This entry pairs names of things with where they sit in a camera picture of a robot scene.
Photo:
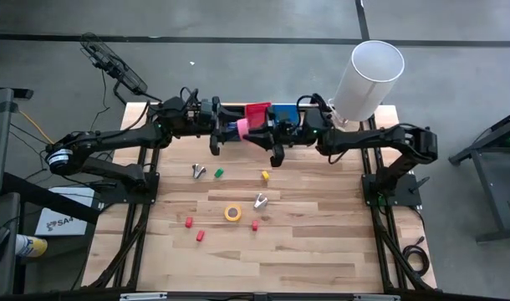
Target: wooden table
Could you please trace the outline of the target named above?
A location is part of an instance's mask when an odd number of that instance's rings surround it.
[[[121,128],[133,123],[143,107],[129,103]],[[391,105],[380,106],[375,117],[378,126],[398,122]],[[331,166],[313,147],[295,146],[286,150],[281,167],[272,168],[270,152],[258,146],[231,142],[213,156],[208,145],[208,137],[186,137],[161,151],[159,195],[150,211],[138,290],[382,292],[370,209],[360,188],[364,171],[359,150],[350,150]],[[386,165],[400,155],[392,149],[382,154]],[[137,157],[137,148],[117,150],[114,162],[129,164]],[[192,178],[194,163],[207,168],[199,180]],[[220,167],[225,172],[215,179]],[[268,182],[261,171],[270,174]],[[259,192],[269,203],[256,212],[252,205]],[[233,203],[242,208],[239,222],[228,222],[223,215]],[[100,216],[83,285],[97,279],[118,251],[126,211],[126,205],[118,204]],[[415,212],[395,207],[394,214],[401,246],[424,235]],[[185,228],[186,217],[194,218],[193,228]],[[257,232],[251,230],[253,220],[259,221]],[[197,242],[200,229],[206,234]],[[421,246],[428,250],[427,242]],[[411,258],[412,265],[420,266],[419,259]],[[397,285],[393,257],[387,259]],[[130,265],[129,259],[125,279]],[[436,286],[432,268],[424,279]]]

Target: yellow block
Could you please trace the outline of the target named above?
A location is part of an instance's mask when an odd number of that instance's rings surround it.
[[[265,181],[268,181],[270,179],[270,175],[268,174],[267,171],[263,171],[263,178]]]

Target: black bracket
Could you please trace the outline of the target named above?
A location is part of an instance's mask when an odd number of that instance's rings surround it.
[[[415,175],[403,175],[396,184],[396,189],[393,196],[383,196],[374,188],[375,175],[363,175],[361,177],[361,183],[363,185],[363,193],[365,194],[366,206],[416,207],[422,205],[421,194],[417,189],[421,183],[417,183]]]
[[[146,188],[130,189],[120,180],[108,179],[104,184],[108,188],[98,189],[101,194],[101,201],[105,204],[153,204],[158,192],[158,181],[161,175],[158,172],[146,172],[144,174]]]

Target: small metal object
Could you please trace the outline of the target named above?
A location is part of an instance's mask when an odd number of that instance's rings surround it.
[[[253,207],[255,209],[258,209],[260,207],[264,207],[268,204],[268,198],[263,196],[262,193],[257,194],[257,198],[255,199],[255,203],[253,204]]]
[[[194,164],[191,168],[194,170],[194,179],[199,179],[205,172],[207,172],[205,166],[200,167],[199,164]]]

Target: tape roll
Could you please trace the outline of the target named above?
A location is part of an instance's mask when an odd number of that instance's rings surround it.
[[[240,219],[240,216],[242,215],[242,211],[240,210],[240,206],[237,204],[233,204],[230,206],[227,206],[225,208],[225,218],[229,222],[236,222]]]

